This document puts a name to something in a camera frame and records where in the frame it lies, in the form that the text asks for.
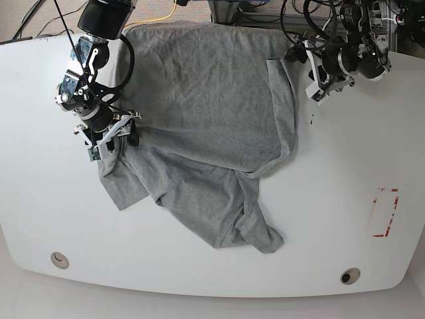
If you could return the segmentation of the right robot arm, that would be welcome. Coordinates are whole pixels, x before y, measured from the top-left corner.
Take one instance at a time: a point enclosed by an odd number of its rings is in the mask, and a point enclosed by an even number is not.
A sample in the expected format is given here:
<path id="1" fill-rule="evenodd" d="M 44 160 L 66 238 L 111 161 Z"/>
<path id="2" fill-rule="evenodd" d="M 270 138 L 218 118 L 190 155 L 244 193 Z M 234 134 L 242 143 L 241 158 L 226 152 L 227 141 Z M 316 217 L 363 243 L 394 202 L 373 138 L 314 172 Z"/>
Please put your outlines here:
<path id="1" fill-rule="evenodd" d="M 114 106 L 135 66 L 134 49 L 122 33 L 135 5 L 135 1 L 88 2 L 78 21 L 84 35 L 71 44 L 68 69 L 58 85 L 55 102 L 81 120 L 74 132 L 83 137 L 91 161 L 106 159 L 114 150 L 116 136 L 125 137 L 132 146 L 139 144 L 135 121 L 140 113 Z M 120 40 L 128 49 L 129 66 L 122 83 L 108 87 L 96 78 L 109 61 L 108 44 L 114 40 Z"/>

